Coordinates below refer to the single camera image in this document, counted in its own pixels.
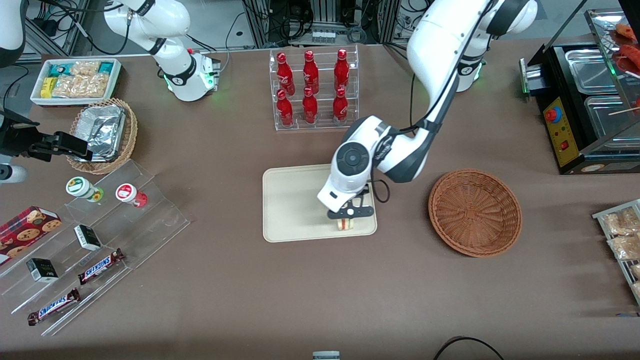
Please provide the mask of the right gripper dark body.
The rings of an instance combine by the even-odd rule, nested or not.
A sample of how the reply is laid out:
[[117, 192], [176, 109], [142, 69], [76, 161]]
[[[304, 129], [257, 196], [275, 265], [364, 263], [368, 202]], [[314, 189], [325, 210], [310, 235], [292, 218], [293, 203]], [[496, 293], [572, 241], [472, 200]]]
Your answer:
[[1, 113], [0, 153], [7, 157], [18, 157], [29, 150], [30, 146], [41, 141], [37, 121], [16, 112]]

